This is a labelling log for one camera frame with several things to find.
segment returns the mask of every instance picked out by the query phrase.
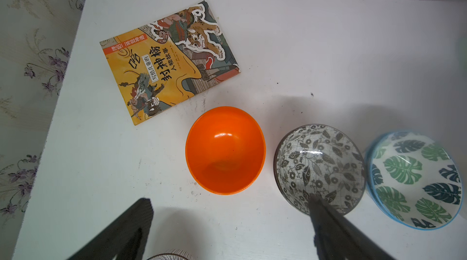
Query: cartoon figure illustration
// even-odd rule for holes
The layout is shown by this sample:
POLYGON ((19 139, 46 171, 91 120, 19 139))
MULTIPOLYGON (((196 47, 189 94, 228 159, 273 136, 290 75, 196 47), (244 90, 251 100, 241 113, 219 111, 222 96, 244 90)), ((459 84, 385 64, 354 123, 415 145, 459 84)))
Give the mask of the cartoon figure illustration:
POLYGON ((159 88, 157 88, 157 84, 154 86, 149 85, 150 78, 148 74, 141 73, 138 75, 139 76, 135 83, 123 82, 120 86, 126 87, 131 84, 134 85, 131 90, 132 98, 126 105, 130 106, 133 111, 133 115, 131 117, 136 116, 137 119, 141 120, 138 115, 141 110, 143 110, 143 112, 149 117, 162 112, 162 108, 159 106, 159 98, 157 98, 156 95, 164 89, 164 85, 161 84, 159 88))
POLYGON ((170 15, 155 23, 150 23, 152 33, 159 43, 166 43, 170 37, 176 45, 184 44, 195 52, 210 52, 218 60, 225 59, 222 46, 209 38, 209 33, 221 35, 216 23, 205 20, 205 7, 203 4, 190 7, 186 10, 170 15))

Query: illustrated book cover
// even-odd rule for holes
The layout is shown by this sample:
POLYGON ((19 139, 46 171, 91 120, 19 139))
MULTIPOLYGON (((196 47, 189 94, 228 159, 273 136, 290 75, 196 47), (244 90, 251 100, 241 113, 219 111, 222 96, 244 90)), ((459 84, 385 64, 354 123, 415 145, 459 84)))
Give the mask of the illustrated book cover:
POLYGON ((135 125, 240 73, 206 1, 100 45, 135 125))

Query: orange banner on book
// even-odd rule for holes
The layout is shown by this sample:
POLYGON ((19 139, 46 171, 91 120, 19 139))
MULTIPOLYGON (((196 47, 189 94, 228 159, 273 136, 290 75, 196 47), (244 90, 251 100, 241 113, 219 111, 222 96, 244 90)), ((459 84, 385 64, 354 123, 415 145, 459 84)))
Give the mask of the orange banner on book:
POLYGON ((144 41, 147 38, 148 38, 148 35, 142 34, 140 36, 136 36, 134 38, 123 41, 123 42, 121 42, 119 44, 115 44, 115 45, 109 46, 107 48, 104 48, 103 51, 104 51, 104 54, 107 55, 107 54, 113 53, 113 52, 115 52, 117 50, 126 48, 126 47, 128 47, 130 45, 137 44, 138 42, 144 41))

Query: gray patterned bowl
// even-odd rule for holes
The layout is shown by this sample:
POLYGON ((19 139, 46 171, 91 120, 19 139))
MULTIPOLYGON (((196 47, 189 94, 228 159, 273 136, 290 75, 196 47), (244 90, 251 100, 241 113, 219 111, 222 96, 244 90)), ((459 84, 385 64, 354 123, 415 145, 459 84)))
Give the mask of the gray patterned bowl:
POLYGON ((274 157, 274 176, 285 199, 307 215, 309 194, 347 214, 365 189, 357 146, 339 130, 321 124, 299 127, 282 139, 274 157))
POLYGON ((378 207, 418 230, 450 223, 462 204, 462 183, 448 153, 429 137, 398 131, 378 138, 366 154, 368 188, 378 207))

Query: plastic bowl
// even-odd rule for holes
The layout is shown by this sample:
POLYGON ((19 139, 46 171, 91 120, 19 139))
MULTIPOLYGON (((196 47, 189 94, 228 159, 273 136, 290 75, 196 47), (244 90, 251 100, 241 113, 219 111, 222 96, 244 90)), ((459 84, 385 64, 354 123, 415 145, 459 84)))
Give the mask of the plastic bowl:
POLYGON ((188 169, 209 192, 230 195, 258 177, 266 158, 260 126, 247 112, 218 107, 199 117, 186 139, 188 169))
POLYGON ((366 155, 368 187, 390 218, 418 230, 446 226, 463 199, 457 167, 438 143, 413 131, 376 139, 366 155))

